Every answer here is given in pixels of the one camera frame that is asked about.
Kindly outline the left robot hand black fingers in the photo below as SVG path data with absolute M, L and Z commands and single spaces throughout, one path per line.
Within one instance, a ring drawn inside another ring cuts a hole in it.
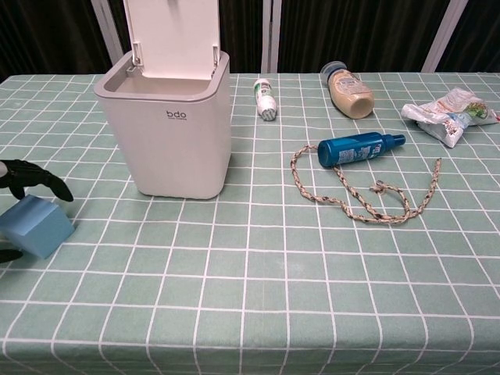
M 48 170 L 26 160 L 1 161 L 1 187 L 18 200 L 1 215 L 1 233 L 16 246 L 1 250 L 2 263 L 21 258 L 23 252 L 45 259 L 74 232 L 59 205 L 25 193 L 24 188 L 39 184 L 50 188 L 57 198 L 73 201 L 66 183 Z

